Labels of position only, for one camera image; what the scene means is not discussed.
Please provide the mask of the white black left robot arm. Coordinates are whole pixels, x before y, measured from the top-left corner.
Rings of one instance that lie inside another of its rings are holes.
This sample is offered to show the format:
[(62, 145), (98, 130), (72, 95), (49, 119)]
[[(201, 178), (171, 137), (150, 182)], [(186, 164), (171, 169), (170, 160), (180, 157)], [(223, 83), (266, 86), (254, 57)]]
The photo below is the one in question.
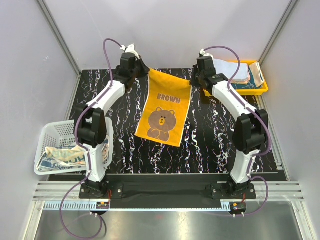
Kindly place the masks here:
[(74, 120), (75, 142), (87, 154), (86, 180), (93, 182), (90, 192), (97, 198), (108, 193), (108, 186), (102, 182), (106, 175), (103, 166), (103, 143), (108, 133), (106, 113), (123, 97), (137, 78), (145, 77), (149, 68), (137, 53), (123, 53), (120, 64), (110, 72), (110, 81), (94, 99), (79, 108)]

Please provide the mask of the light blue white towel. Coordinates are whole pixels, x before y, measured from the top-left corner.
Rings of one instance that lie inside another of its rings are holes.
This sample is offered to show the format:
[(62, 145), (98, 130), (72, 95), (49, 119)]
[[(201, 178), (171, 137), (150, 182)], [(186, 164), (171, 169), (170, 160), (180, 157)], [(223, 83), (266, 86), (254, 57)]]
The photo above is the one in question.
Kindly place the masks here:
[[(228, 79), (230, 79), (238, 68), (237, 62), (228, 62), (221, 59), (214, 59), (213, 64), (217, 74), (224, 74)], [(235, 80), (244, 80), (249, 76), (248, 64), (240, 63), (239, 70), (237, 74), (233, 77)]]

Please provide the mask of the pink white rabbit towel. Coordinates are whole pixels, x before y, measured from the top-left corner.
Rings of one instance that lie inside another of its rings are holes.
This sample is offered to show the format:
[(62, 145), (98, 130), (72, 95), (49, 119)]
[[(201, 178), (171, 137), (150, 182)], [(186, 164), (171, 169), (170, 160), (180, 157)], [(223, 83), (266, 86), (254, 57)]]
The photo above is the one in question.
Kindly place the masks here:
[(251, 80), (251, 77), (248, 76), (246, 79), (233, 79), (231, 81), (232, 84), (236, 84), (236, 85), (247, 85)]

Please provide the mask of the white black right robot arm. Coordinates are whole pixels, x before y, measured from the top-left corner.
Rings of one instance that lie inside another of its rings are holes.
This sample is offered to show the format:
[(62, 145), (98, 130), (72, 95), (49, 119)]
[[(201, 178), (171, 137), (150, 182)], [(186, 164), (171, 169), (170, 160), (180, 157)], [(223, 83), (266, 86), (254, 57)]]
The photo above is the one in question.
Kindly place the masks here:
[(199, 55), (193, 66), (190, 84), (206, 90), (219, 100), (236, 121), (232, 136), (236, 158), (227, 192), (230, 197), (239, 198), (245, 192), (244, 184), (251, 180), (254, 160), (268, 141), (268, 113), (246, 102), (229, 84), (227, 77), (216, 72), (211, 54)]

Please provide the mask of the yellow brown bear towel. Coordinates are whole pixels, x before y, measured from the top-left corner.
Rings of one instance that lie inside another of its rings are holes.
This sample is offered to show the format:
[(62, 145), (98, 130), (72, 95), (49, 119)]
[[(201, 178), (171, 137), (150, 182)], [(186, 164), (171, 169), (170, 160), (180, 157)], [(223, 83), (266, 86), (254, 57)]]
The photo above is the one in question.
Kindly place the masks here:
[(190, 81), (155, 69), (147, 78), (147, 99), (135, 136), (179, 147), (191, 104)]

